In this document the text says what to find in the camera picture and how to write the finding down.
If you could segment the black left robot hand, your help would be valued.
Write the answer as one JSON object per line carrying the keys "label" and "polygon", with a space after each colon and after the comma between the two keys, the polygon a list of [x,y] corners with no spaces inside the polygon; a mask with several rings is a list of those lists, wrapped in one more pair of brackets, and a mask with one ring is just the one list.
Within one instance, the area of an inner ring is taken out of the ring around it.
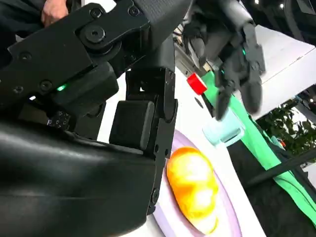
{"label": "black left robot hand", "polygon": [[262,46],[257,42],[255,24],[239,16],[234,22],[230,13],[209,17],[195,12],[184,24],[182,42],[196,67],[212,62],[217,87],[215,117],[225,115],[230,97],[241,93],[249,114],[259,111],[262,101],[261,75],[265,73]]}

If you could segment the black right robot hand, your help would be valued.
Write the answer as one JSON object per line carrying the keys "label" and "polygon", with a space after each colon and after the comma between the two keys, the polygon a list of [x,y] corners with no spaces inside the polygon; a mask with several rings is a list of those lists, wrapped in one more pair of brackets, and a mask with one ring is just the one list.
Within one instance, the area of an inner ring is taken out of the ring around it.
{"label": "black right robot hand", "polygon": [[1,236],[113,237],[145,224],[178,109],[172,33],[189,6],[89,3],[6,49]]}

